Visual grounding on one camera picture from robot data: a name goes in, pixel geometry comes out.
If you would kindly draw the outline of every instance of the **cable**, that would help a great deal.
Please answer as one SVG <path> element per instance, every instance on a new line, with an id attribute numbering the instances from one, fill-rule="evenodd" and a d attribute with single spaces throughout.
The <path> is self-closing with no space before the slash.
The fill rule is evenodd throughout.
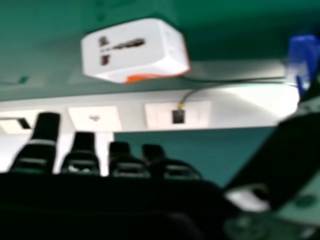
<path id="1" fill-rule="evenodd" d="M 286 83 L 286 82 L 280 82 L 280 81 L 262 81 L 262 80 L 270 80 L 270 79 L 278 79 L 278 80 L 282 80 L 283 78 L 259 78 L 259 79 L 235 79 L 235 80 L 198 80 L 198 79 L 192 79 L 192 78 L 188 78 L 188 77 L 181 77 L 183 79 L 188 79 L 188 81 L 191 82 L 202 82 L 202 83 L 211 83 L 209 85 L 206 85 L 204 87 L 200 87 L 197 89 L 193 89 L 191 91 L 189 91 L 187 94 L 185 94 L 181 101 L 178 103 L 178 110 L 182 110 L 185 107 L 185 103 L 187 101 L 187 99 L 202 90 L 205 89 L 210 89 L 210 88 L 215 88 L 215 87 L 220 87 L 220 86 L 225 86 L 225 85 L 230 85 L 230 84 L 281 84 L 281 85 L 287 85 L 287 86 L 291 86 L 291 87 L 295 87 L 297 88 L 296 84 L 290 84 L 290 83 Z"/>

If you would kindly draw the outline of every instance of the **teal surface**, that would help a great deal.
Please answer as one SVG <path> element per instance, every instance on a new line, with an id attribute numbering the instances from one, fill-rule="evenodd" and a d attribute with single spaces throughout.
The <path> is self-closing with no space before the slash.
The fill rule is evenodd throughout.
<path id="1" fill-rule="evenodd" d="M 273 131 L 271 127 L 116 133 L 141 157 L 143 144 L 160 144 L 169 158 L 186 161 L 206 180 L 225 186 Z"/>
<path id="2" fill-rule="evenodd" d="M 319 11 L 319 0 L 1 0 L 0 101 L 198 86 L 83 76 L 80 40 L 97 29 L 155 17 L 185 35 L 191 61 L 283 59 L 290 36 L 319 32 Z"/>

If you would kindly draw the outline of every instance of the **black cable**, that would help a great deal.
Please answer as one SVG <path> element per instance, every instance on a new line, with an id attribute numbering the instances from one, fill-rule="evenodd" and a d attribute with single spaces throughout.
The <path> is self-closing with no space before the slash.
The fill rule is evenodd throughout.
<path id="1" fill-rule="evenodd" d="M 182 76 L 181 78 L 184 80 L 190 81 L 190 82 L 209 83 L 209 85 L 205 85 L 204 87 L 193 89 L 193 90 L 189 91 L 187 94 L 185 94 L 182 97 L 181 101 L 178 103 L 179 110 L 184 108 L 187 99 L 191 95 L 193 95 L 194 93 L 197 93 L 197 92 L 205 90 L 205 89 L 226 86 L 226 85 L 230 85 L 230 84 L 281 84 L 281 85 L 288 85 L 291 87 L 297 87 L 295 84 L 285 83 L 285 82 L 281 82 L 281 81 L 264 81 L 264 80 L 283 80 L 283 78 L 279 78 L 279 77 L 235 79 L 235 80 L 200 80 L 200 79 L 188 78 L 185 76 Z"/>

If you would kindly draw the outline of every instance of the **white travel adapter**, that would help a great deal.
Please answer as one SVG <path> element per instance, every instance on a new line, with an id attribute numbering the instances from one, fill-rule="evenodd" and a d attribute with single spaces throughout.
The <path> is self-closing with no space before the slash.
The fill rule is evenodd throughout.
<path id="1" fill-rule="evenodd" d="M 124 84 L 185 74 L 190 62 L 183 35 L 163 20 L 145 18 L 82 39 L 87 76 Z"/>

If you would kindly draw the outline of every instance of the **light switch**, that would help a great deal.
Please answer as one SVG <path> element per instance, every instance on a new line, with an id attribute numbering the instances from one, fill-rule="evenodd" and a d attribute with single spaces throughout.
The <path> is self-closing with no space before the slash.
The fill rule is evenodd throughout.
<path id="1" fill-rule="evenodd" d="M 122 130 L 116 106 L 71 107 L 69 114 L 77 131 L 118 132 Z"/>
<path id="2" fill-rule="evenodd" d="M 7 134 L 30 134 L 34 127 L 38 114 L 44 110 L 22 110 L 0 112 L 0 126 Z M 24 119 L 31 129 L 27 129 L 19 123 L 18 119 Z"/>
<path id="3" fill-rule="evenodd" d="M 173 110 L 177 102 L 148 103 L 144 106 L 147 127 L 150 130 L 200 129 L 210 123 L 210 101 L 187 102 L 184 123 L 173 123 Z"/>

